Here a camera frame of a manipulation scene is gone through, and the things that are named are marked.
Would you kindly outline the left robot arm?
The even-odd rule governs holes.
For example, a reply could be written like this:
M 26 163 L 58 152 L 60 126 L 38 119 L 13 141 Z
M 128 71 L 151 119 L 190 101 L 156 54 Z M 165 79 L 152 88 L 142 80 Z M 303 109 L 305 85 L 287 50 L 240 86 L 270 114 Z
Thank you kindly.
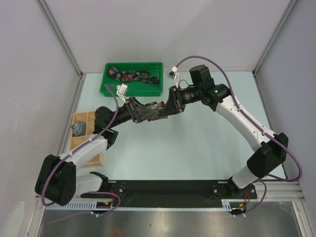
M 77 172 L 93 157 L 109 149 L 117 139 L 114 126 L 132 120 L 151 121 L 159 116 L 163 102 L 141 104 L 129 98 L 115 111 L 102 106 L 95 111 L 94 131 L 83 143 L 58 156 L 48 155 L 42 164 L 35 192 L 41 196 L 44 206 L 54 203 L 64 206 L 73 197 L 97 195 L 102 198 L 112 195 L 108 177 L 98 172 L 78 176 Z

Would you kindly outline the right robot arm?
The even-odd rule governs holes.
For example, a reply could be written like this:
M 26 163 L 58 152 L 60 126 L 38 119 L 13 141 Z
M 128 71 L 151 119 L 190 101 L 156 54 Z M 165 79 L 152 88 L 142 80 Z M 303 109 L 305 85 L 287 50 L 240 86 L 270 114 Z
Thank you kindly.
M 192 84 L 187 88 L 180 88 L 176 67 L 167 73 L 176 84 L 169 88 L 169 97 L 160 115 L 166 117 L 182 113 L 187 104 L 200 101 L 224 117 L 245 138 L 254 154 L 228 180 L 229 195 L 239 198 L 245 193 L 245 187 L 267 176 L 286 160 L 288 137 L 284 133 L 274 133 L 253 116 L 246 115 L 230 89 L 224 84 L 215 84 L 205 65 L 195 66 L 189 72 Z

